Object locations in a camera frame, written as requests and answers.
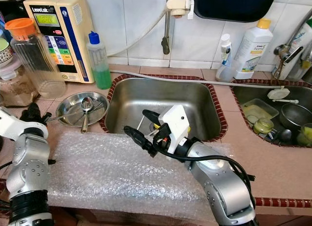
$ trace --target metal pot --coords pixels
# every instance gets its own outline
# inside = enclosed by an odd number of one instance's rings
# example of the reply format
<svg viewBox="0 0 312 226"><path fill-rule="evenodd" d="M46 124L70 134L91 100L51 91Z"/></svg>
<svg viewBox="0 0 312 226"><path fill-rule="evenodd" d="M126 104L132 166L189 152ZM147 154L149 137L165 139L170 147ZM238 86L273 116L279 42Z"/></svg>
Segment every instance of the metal pot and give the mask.
<svg viewBox="0 0 312 226"><path fill-rule="evenodd" d="M282 106L279 120L286 129L298 131L302 125L312 123L312 113L303 106L288 103Z"/></svg>

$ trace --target yellow bottle cap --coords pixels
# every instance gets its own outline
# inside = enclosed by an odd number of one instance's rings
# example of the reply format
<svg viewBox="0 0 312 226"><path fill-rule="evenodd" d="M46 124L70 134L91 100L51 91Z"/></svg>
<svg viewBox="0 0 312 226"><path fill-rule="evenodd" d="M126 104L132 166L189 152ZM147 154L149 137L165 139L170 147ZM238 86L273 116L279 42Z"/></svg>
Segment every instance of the yellow bottle cap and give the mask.
<svg viewBox="0 0 312 226"><path fill-rule="evenodd" d="M271 24L271 20L270 19L261 18L258 21L257 27L260 28L260 29L268 29L270 27L270 24Z"/></svg>

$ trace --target spoon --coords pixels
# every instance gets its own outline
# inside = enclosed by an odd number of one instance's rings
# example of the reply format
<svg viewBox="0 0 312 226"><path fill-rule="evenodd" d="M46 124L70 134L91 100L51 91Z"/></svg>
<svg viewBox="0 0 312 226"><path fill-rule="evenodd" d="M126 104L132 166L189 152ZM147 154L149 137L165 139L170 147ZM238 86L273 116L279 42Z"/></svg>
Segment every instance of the spoon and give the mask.
<svg viewBox="0 0 312 226"><path fill-rule="evenodd" d="M81 127L81 133L85 133L88 130L88 111L93 107L93 100L90 97L85 97L81 102L81 108L84 111L84 120Z"/></svg>
<svg viewBox="0 0 312 226"><path fill-rule="evenodd" d="M290 130L283 130L279 135L278 135L278 139L279 139L279 143L278 145L281 144L281 142L289 142L292 138L292 131Z"/></svg>

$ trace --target pink tile countertop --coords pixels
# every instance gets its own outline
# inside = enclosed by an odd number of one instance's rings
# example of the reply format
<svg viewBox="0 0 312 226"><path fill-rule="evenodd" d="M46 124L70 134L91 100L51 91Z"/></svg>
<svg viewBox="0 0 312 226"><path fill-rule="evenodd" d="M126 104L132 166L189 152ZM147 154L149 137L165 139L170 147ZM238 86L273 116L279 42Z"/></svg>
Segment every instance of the pink tile countertop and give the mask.
<svg viewBox="0 0 312 226"><path fill-rule="evenodd" d="M192 75L214 80L215 71L209 69L176 69L176 68L156 68L139 67L126 65L111 65L112 70L124 70L141 74L159 75ZM119 74L112 74L112 79ZM269 79L268 73L256 72L253 78ZM245 124L239 107L234 99L230 87L214 85L218 100L228 123L228 131L221 139L222 143L229 143L234 151L234 158L246 170L248 174L256 176L256 181L252 182L254 197L281 198L281 199L312 199L312 173L311 159L312 149L289 148L271 145L256 136ZM99 90L95 84L67 83L67 92L61 98L36 99L41 113L51 112L55 116L58 104L69 95L83 92L96 91L104 95L108 90ZM20 116L25 108L9 108L17 116ZM65 131L79 131L80 128L70 128L53 121L48 124L48 142L51 150L55 147L58 137ZM90 132L104 132L98 123L89 127ZM2 151L0 152L0 165L12 160L14 143L8 139L4 140ZM1 178L7 178L10 167L0 171ZM311 209L281 209L277 214L305 214L312 215Z"/></svg>

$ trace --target bottle label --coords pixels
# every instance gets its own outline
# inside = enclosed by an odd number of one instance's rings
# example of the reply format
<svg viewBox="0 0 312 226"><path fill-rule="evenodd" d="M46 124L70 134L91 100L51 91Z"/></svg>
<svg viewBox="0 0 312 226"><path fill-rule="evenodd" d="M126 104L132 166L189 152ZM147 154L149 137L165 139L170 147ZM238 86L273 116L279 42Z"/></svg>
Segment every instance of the bottle label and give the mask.
<svg viewBox="0 0 312 226"><path fill-rule="evenodd" d="M268 43L251 42L249 39L243 38L235 57L235 60L244 63L241 71L245 73L253 72L267 46Z"/></svg>

